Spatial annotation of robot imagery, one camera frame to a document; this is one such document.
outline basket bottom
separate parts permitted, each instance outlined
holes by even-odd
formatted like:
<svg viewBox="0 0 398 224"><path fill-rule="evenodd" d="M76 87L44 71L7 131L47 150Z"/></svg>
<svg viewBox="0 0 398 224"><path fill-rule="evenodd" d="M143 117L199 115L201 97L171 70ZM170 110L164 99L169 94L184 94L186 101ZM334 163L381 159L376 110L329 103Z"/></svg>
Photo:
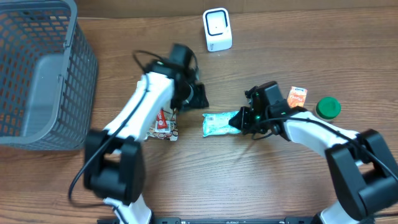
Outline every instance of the basket bottom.
<svg viewBox="0 0 398 224"><path fill-rule="evenodd" d="M63 54L48 54L41 57L34 69L21 136L30 136L42 130L50 121L61 74Z"/></svg>

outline gray plastic basket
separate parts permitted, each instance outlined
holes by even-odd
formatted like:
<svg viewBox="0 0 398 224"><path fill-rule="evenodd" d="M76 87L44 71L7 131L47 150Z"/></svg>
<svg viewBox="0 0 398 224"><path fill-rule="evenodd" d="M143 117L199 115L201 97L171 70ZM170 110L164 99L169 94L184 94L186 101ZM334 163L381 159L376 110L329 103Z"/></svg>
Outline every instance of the gray plastic basket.
<svg viewBox="0 0 398 224"><path fill-rule="evenodd" d="M0 0L0 144L82 147L98 64L76 19L73 0Z"/></svg>

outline green lid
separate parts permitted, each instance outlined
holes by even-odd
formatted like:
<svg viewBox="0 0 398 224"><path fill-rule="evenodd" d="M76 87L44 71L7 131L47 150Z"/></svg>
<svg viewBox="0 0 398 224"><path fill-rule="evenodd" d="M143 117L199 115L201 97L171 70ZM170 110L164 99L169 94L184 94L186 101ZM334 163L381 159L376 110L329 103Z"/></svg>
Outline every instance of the green lid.
<svg viewBox="0 0 398 224"><path fill-rule="evenodd" d="M325 97L317 104L317 114L323 119L333 119L340 114L340 102L334 97Z"/></svg>

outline wooden surface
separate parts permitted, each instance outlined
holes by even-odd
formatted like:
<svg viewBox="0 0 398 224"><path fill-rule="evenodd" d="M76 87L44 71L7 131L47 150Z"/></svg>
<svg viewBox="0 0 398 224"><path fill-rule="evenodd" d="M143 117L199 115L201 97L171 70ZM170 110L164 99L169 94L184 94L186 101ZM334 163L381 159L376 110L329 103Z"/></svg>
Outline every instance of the wooden surface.
<svg viewBox="0 0 398 224"><path fill-rule="evenodd" d="M397 7L235 14L233 48L215 53L206 51L201 16L80 21L99 60L92 126L108 124L134 92L141 71L133 49L166 56L173 42L187 44L211 106L178 116L177 142L144 144L148 206L158 216L182 218L312 216L335 201L324 159L278 136L203 138L201 114L238 110L246 105L244 90L275 80L284 95L291 86L307 88L307 108L323 96L338 98L343 110L335 124L380 131L398 159L397 18ZM1 148L0 223L112 217L109 208L68 204L82 154ZM99 201L82 182L74 197Z"/></svg>
<svg viewBox="0 0 398 224"><path fill-rule="evenodd" d="M398 0L75 0L81 17L132 18L202 15L224 7L230 13L398 6Z"/></svg>

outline basket handle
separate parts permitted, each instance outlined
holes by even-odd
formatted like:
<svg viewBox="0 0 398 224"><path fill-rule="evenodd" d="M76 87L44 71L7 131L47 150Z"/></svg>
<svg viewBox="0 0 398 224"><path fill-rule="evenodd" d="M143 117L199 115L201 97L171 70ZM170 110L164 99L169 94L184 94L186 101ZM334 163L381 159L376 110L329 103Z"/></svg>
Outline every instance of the basket handle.
<svg viewBox="0 0 398 224"><path fill-rule="evenodd" d="M63 43L63 48L66 49L72 45L73 33L75 31L76 20L77 20L77 5L74 0L62 0L62 1L68 4L70 8L69 26L65 42Z"/></svg>

